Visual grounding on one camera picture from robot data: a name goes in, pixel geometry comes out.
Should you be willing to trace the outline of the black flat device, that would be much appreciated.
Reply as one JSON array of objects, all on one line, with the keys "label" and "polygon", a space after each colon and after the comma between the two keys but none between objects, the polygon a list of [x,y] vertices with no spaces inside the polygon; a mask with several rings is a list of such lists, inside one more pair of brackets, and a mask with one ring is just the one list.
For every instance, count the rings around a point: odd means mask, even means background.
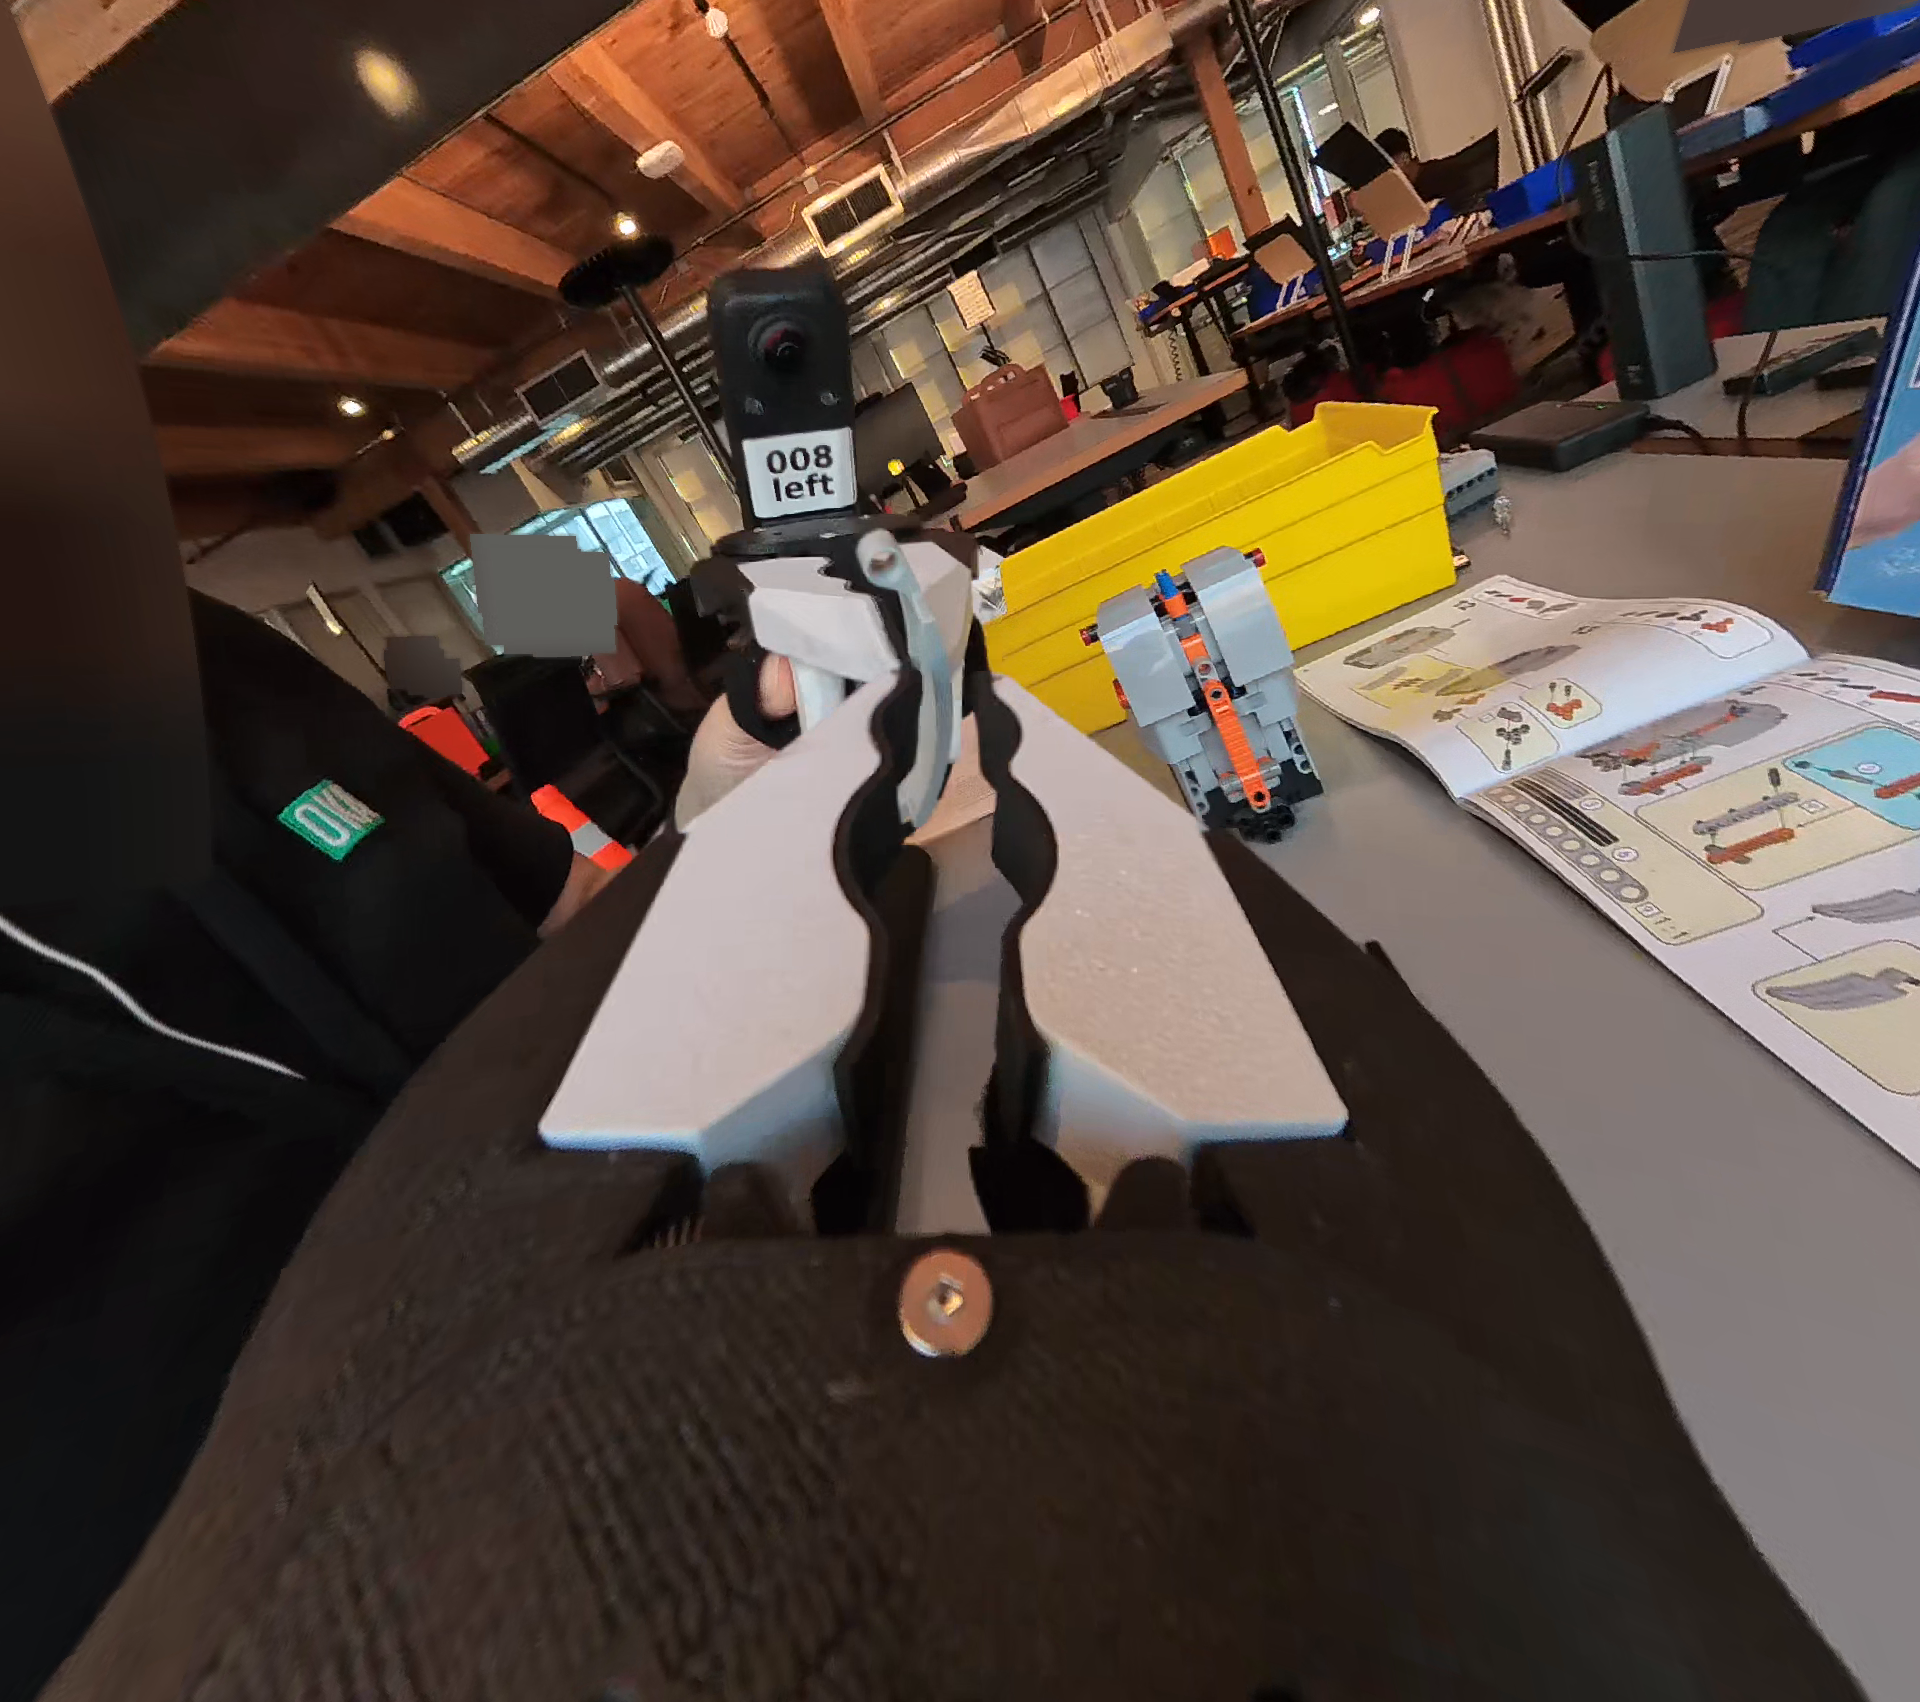
[{"label": "black flat device", "polygon": [[1572,473],[1634,448],[1650,419],[1634,401],[1547,401],[1470,435],[1504,467]]}]

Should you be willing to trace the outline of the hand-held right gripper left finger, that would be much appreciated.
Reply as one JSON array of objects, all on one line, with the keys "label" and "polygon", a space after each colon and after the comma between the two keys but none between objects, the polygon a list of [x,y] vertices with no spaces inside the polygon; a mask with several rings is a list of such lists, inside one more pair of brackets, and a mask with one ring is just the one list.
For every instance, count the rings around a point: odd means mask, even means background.
[{"label": "hand-held right gripper left finger", "polygon": [[677,842],[543,1112],[554,1151],[750,1164],[815,1217],[835,1162],[876,1175],[912,1045],[917,850],[895,756],[917,690],[886,676]]}]

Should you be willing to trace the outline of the person's black shirt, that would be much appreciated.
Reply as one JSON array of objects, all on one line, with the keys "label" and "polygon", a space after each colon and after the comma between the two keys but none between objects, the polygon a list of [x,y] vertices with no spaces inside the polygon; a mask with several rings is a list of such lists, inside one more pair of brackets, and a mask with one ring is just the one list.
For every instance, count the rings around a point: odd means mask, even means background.
[{"label": "person's black shirt", "polygon": [[610,876],[259,617],[185,588],[207,873],[3,845],[3,1697],[37,1697],[204,1446],[415,1073]]}]

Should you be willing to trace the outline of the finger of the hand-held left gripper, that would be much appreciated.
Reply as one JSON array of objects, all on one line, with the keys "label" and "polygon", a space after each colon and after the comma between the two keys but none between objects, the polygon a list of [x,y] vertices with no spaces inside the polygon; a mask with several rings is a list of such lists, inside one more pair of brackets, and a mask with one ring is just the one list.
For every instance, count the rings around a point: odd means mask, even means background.
[{"label": "finger of the hand-held left gripper", "polygon": [[979,606],[989,620],[1002,610],[999,558],[979,543],[906,543],[906,570],[917,580],[948,665],[961,668]]},{"label": "finger of the hand-held left gripper", "polygon": [[825,558],[745,562],[745,613],[755,644],[790,665],[799,729],[899,671],[876,597],[827,576]]}]

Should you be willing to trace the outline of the brown bag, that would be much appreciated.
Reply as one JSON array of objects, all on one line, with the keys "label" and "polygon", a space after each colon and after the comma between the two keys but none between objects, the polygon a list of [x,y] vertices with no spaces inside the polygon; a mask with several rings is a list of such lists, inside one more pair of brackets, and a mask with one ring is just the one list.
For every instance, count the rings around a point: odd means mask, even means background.
[{"label": "brown bag", "polygon": [[1002,364],[961,397],[951,424],[972,467],[985,473],[1063,435],[1070,416],[1046,369]]}]

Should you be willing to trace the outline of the blue robot kit box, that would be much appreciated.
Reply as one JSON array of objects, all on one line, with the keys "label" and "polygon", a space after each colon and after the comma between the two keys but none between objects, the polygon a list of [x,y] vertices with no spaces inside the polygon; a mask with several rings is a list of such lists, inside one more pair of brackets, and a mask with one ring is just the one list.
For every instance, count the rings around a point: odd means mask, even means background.
[{"label": "blue robot kit box", "polygon": [[1905,266],[1862,404],[1817,593],[1917,620],[1917,258]]}]

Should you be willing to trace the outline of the grey desk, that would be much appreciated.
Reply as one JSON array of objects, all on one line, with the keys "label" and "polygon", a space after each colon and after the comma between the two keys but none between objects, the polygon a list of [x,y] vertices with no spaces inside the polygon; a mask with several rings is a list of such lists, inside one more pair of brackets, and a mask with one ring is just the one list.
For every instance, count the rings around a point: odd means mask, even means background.
[{"label": "grey desk", "polygon": [[[1815,597],[1840,460],[1612,455],[1514,473],[1473,576],[1704,593],[1810,650],[1917,665],[1917,624]],[[1263,850],[1404,981],[1555,1162],[1720,1487],[1869,1697],[1917,1697],[1917,1171],[1658,967],[1399,749],[1302,705],[1324,796]],[[985,1083],[1013,893],[989,822],[931,846],[912,1229],[979,1224],[956,1144]]]}]

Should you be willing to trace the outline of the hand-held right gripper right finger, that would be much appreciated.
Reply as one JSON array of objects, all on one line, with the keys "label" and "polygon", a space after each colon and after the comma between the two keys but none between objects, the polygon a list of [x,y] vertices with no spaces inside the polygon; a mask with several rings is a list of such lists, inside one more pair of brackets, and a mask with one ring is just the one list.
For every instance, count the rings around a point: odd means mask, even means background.
[{"label": "hand-held right gripper right finger", "polygon": [[1345,1098],[1224,873],[1242,842],[1007,676],[977,678],[977,736],[1016,899],[982,1146],[1116,1179],[1213,1144],[1342,1136]]}]

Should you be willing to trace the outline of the dark green bar device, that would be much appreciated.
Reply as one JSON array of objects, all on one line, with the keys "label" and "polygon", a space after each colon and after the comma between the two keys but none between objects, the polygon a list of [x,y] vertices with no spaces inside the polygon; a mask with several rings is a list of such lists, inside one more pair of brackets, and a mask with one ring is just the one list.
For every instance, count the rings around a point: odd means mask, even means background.
[{"label": "dark green bar device", "polygon": [[1797,394],[1804,386],[1865,386],[1880,361],[1887,333],[1884,328],[1848,328],[1835,339],[1780,351],[1780,339],[1769,339],[1754,369],[1723,378],[1723,394],[1735,401],[1772,401]]}]

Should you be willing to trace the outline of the yellow plastic bin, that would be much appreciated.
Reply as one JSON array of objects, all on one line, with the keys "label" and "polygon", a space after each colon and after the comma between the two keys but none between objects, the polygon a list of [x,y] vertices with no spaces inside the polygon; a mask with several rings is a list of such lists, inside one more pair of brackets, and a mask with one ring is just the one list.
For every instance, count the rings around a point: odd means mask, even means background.
[{"label": "yellow plastic bin", "polygon": [[999,566],[985,657],[1076,729],[1120,722],[1113,671],[1082,635],[1102,601],[1193,576],[1199,555],[1263,555],[1296,650],[1455,585],[1435,407],[1319,404]]}]

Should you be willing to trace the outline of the dark green tower device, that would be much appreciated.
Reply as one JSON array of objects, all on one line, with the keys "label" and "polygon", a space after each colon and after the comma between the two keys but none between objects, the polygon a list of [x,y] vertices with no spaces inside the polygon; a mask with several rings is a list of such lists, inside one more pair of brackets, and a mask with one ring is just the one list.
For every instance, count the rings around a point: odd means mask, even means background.
[{"label": "dark green tower device", "polygon": [[1589,256],[1612,386],[1655,404],[1716,369],[1689,185],[1666,104],[1572,148],[1572,230]]}]

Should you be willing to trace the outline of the grey brick robot model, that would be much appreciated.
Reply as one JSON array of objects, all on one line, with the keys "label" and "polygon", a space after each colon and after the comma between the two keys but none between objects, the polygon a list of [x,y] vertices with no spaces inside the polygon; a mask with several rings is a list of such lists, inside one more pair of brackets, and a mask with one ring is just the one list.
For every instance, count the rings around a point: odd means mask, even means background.
[{"label": "grey brick robot model", "polygon": [[1120,705],[1205,828],[1275,845],[1324,794],[1260,547],[1159,570],[1102,601],[1082,640],[1102,650]]}]

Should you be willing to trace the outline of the blue storage bins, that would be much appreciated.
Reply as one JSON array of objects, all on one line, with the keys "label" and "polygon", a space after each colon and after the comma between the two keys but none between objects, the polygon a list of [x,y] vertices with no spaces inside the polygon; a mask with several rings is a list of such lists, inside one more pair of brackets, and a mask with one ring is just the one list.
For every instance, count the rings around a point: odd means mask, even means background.
[{"label": "blue storage bins", "polygon": [[1741,157],[1865,115],[1917,85],[1917,7],[1839,23],[1788,47],[1788,84],[1762,101],[1704,117],[1676,133],[1683,162]]}]

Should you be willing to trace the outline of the person's left hand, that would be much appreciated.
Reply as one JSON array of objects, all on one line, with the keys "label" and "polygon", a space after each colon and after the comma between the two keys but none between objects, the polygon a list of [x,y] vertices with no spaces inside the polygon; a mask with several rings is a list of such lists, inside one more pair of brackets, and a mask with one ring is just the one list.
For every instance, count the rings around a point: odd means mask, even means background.
[{"label": "person's left hand", "polygon": [[708,705],[686,756],[677,828],[686,833],[795,736],[799,690],[792,660],[766,650],[730,655],[722,671],[722,695]]}]

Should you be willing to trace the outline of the open instruction booklet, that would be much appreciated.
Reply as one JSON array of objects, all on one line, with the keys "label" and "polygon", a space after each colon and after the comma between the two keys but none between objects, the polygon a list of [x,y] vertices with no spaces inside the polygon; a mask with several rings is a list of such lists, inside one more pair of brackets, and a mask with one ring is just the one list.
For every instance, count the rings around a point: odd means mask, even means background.
[{"label": "open instruction booklet", "polygon": [[1491,576],[1301,665],[1917,1164],[1917,671]]}]

